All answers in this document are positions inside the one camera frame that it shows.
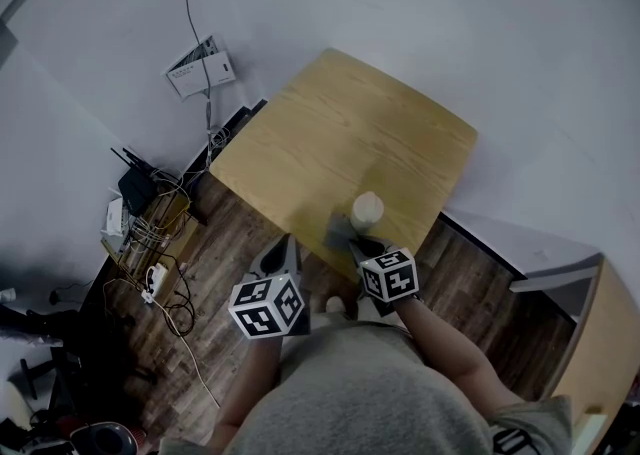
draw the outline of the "black and white cube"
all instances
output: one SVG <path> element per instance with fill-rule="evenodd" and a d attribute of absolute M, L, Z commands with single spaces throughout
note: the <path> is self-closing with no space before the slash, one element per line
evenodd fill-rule
<path fill-rule="evenodd" d="M 247 338 L 286 336 L 304 308 L 289 274 L 233 287 L 229 312 Z"/>
<path fill-rule="evenodd" d="M 365 291 L 383 302 L 392 302 L 419 289 L 416 262 L 409 249 L 388 252 L 360 263 Z"/>

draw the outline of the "gray shirt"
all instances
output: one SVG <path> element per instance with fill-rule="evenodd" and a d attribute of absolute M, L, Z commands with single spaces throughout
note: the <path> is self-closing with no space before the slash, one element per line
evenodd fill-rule
<path fill-rule="evenodd" d="M 225 454 L 545 455 L 570 449 L 567 398 L 511 406 L 487 421 L 422 362 L 403 331 L 350 322 L 285 347 L 280 384 L 251 411 Z M 161 455 L 200 455 L 192 450 L 181 442 L 161 445 Z"/>

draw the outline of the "forearm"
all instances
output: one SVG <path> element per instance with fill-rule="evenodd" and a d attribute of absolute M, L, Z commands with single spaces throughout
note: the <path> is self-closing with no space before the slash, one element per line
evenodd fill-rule
<path fill-rule="evenodd" d="M 469 338 L 420 301 L 403 299 L 394 306 L 429 365 L 448 379 L 455 380 L 478 366 L 490 364 Z"/>
<path fill-rule="evenodd" d="M 395 308 L 429 365 L 453 382 L 484 417 L 522 402 L 471 340 L 420 301 L 400 300 Z"/>
<path fill-rule="evenodd" d="M 282 338 L 249 343 L 247 355 L 218 412 L 212 444 L 217 441 L 218 445 L 226 445 L 251 409 L 273 388 L 280 364 Z"/>

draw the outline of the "wooden floor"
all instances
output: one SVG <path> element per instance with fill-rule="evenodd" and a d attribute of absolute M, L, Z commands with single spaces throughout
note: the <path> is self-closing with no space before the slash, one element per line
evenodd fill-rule
<path fill-rule="evenodd" d="M 206 174 L 199 207 L 209 225 L 188 264 L 197 312 L 187 340 L 205 380 L 221 400 L 245 351 L 245 341 L 226 311 L 225 301 L 253 257 L 281 232 L 271 222 Z M 573 324 L 543 295 L 514 295 L 509 271 L 438 221 L 416 255 L 422 296 L 442 318 L 480 346 L 505 384 L 525 399 L 540 396 L 569 342 Z M 312 254 L 303 251 L 303 286 L 314 294 L 349 292 L 353 285 Z M 177 289 L 184 291 L 184 284 Z M 142 451 L 157 449 L 163 436 L 205 442 L 216 408 L 196 376 L 193 361 L 173 336 L 162 314 L 141 304 L 125 284 L 107 287 L 114 312 L 137 321 L 130 346 L 141 365 L 154 370 L 158 384 L 131 379 L 127 392 L 142 404 L 148 432 Z M 184 321 L 184 313 L 176 320 Z"/>

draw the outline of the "wrist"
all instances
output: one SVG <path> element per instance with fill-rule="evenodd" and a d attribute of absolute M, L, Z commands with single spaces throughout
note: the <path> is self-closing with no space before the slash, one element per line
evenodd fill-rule
<path fill-rule="evenodd" d="M 421 301 L 417 296 L 409 295 L 408 297 L 402 297 L 401 299 L 394 300 L 393 308 L 395 309 L 396 313 L 401 315 L 405 311 L 416 307 L 420 303 Z"/>
<path fill-rule="evenodd" d="M 258 338 L 252 339 L 249 342 L 249 347 L 257 352 L 279 352 L 282 348 L 282 336 L 273 336 L 271 338 Z"/>

